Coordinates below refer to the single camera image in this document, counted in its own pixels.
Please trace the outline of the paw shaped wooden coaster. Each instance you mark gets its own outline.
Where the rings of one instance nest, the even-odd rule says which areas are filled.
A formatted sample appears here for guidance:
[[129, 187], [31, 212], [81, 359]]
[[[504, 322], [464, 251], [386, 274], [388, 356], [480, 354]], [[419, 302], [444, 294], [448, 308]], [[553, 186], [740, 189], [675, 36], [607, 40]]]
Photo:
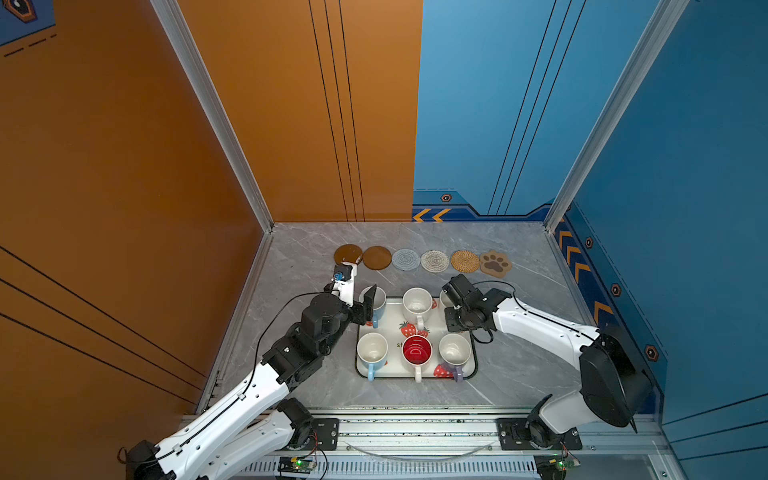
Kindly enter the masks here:
[[513, 268], [506, 254], [490, 250], [479, 255], [480, 271], [497, 279], [503, 279]]

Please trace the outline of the light brown wooden round coaster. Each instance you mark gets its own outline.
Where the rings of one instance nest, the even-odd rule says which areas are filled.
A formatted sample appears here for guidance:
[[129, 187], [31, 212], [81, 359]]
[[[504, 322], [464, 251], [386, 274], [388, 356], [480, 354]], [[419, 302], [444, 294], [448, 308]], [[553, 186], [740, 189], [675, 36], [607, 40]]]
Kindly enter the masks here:
[[362, 261], [370, 270], [383, 270], [391, 264], [392, 253], [386, 247], [371, 246], [364, 251]]

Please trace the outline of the dark brown wooden round coaster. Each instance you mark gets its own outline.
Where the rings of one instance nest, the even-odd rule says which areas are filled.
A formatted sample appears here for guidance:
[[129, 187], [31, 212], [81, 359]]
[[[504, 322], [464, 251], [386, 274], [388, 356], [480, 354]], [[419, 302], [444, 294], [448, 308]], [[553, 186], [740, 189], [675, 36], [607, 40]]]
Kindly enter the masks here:
[[344, 244], [338, 247], [333, 258], [337, 265], [344, 263], [359, 264], [363, 257], [363, 250], [360, 246], [355, 244]]

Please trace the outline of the multicolour woven rope coaster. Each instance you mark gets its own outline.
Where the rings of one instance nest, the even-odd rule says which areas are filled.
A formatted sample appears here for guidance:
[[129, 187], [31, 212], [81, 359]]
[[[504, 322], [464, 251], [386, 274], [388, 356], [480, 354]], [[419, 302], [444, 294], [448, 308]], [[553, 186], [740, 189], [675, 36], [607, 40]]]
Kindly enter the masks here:
[[439, 250], [429, 250], [420, 258], [421, 266], [427, 272], [438, 274], [448, 269], [450, 259], [446, 253]]

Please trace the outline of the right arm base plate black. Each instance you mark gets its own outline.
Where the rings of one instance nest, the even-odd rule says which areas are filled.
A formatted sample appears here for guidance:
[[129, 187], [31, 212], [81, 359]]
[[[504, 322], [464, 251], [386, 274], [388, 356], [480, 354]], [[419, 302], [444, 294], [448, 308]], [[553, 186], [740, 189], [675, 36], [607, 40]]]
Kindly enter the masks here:
[[504, 451], [512, 450], [582, 450], [580, 432], [576, 428], [564, 434], [552, 434], [545, 440], [535, 440], [524, 418], [496, 420], [497, 436]]

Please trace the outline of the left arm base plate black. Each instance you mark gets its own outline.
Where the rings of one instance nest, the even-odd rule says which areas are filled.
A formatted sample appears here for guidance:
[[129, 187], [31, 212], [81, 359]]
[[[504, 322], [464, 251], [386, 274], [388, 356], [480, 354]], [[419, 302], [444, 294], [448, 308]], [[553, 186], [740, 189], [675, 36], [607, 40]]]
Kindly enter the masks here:
[[317, 438], [319, 447], [325, 451], [335, 451], [339, 440], [340, 420], [338, 418], [314, 418], [309, 432], [309, 436], [299, 447], [300, 450], [312, 450], [315, 447]]

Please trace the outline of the purple handled mug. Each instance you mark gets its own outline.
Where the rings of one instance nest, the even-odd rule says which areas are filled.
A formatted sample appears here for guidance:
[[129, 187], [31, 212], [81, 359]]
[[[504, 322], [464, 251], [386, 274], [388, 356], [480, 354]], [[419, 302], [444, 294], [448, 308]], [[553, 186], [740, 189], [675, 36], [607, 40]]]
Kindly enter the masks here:
[[442, 358], [441, 367], [456, 382], [461, 383], [464, 380], [465, 365], [472, 356], [470, 342], [458, 333], [448, 333], [440, 340], [439, 354]]

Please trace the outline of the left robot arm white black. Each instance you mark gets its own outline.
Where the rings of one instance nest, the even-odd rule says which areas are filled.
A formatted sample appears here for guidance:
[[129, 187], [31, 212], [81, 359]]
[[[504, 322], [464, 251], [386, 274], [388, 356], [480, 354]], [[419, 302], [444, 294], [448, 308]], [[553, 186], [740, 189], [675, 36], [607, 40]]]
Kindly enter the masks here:
[[121, 455], [127, 478], [231, 479], [289, 444], [302, 446], [313, 418], [290, 394], [320, 369], [349, 324], [372, 321], [374, 299], [369, 290], [355, 300], [349, 281], [327, 285], [240, 385], [175, 434]]

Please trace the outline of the white speckled mug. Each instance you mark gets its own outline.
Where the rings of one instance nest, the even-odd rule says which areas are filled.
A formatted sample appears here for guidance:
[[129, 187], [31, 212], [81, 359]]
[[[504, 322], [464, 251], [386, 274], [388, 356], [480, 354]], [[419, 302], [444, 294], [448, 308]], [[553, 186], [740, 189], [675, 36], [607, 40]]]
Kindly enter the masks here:
[[402, 298], [403, 317], [407, 322], [414, 324], [418, 331], [423, 331], [432, 311], [432, 304], [433, 298], [426, 289], [411, 288]]

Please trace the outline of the grey woven rope coaster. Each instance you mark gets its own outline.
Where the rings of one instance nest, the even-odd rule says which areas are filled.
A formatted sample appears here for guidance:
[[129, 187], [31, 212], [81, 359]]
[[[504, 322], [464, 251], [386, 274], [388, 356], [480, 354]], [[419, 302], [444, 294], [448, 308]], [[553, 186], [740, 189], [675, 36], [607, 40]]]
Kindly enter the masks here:
[[412, 249], [399, 249], [392, 254], [392, 265], [400, 271], [413, 271], [420, 267], [421, 256]]

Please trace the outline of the woven rattan round coaster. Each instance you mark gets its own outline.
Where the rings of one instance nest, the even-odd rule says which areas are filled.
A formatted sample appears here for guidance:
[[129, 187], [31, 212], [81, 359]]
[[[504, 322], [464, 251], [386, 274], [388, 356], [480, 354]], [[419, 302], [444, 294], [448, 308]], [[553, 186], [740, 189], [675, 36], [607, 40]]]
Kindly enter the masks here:
[[469, 250], [457, 250], [450, 258], [452, 267], [463, 274], [469, 274], [480, 268], [480, 258]]

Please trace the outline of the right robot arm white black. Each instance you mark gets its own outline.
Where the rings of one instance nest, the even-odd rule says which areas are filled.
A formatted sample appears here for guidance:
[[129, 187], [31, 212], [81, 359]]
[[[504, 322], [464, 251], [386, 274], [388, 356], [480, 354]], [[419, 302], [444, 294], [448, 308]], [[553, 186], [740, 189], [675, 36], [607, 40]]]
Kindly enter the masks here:
[[460, 332], [484, 330], [526, 340], [576, 369], [580, 386], [548, 394], [528, 414], [523, 437], [532, 447], [560, 445], [572, 430], [601, 421], [636, 426], [634, 415], [654, 390], [652, 373], [628, 333], [617, 325], [578, 324], [536, 309], [514, 291], [479, 290], [464, 275], [442, 287], [450, 303], [447, 323]]

